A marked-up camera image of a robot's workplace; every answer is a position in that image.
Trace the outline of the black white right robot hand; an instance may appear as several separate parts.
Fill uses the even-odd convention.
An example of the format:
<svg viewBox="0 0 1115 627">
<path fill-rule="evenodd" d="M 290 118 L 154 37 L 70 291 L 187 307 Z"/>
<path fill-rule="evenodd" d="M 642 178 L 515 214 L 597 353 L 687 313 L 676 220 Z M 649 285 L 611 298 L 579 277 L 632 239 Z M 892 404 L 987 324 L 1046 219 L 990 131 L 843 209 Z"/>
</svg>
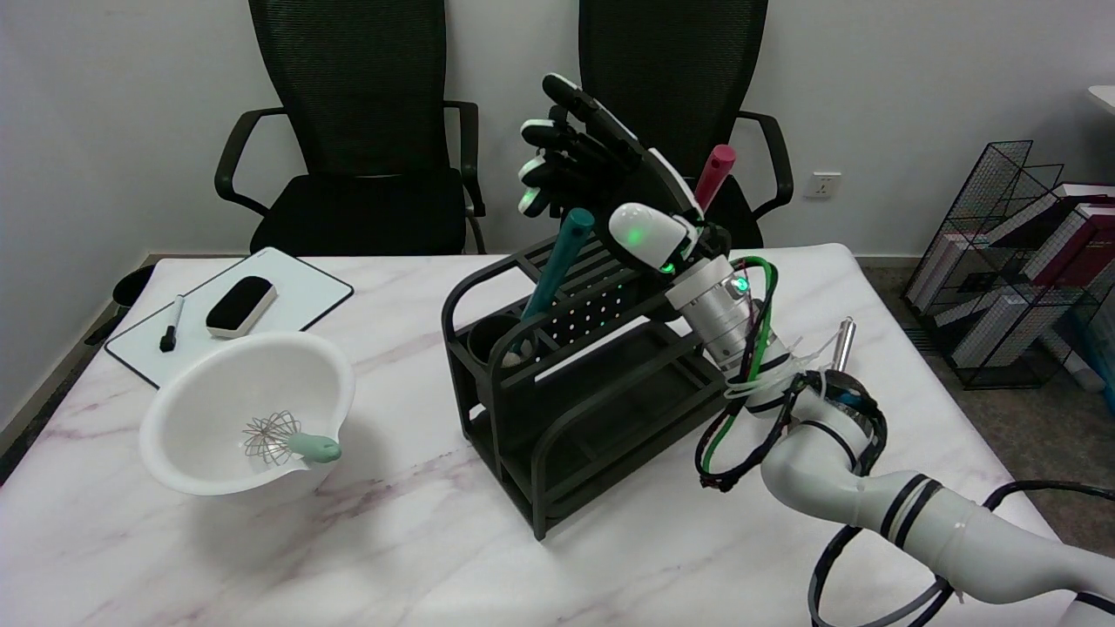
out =
<svg viewBox="0 0 1115 627">
<path fill-rule="evenodd" d="M 706 218 L 694 190 L 661 151 L 638 138 L 612 110 L 560 74 L 542 89 L 547 118 L 522 123 L 535 148 L 518 168 L 518 213 L 539 218 L 585 209 L 597 237 L 618 261 L 669 280 L 698 260 L 730 253 L 730 234 Z"/>
</svg>

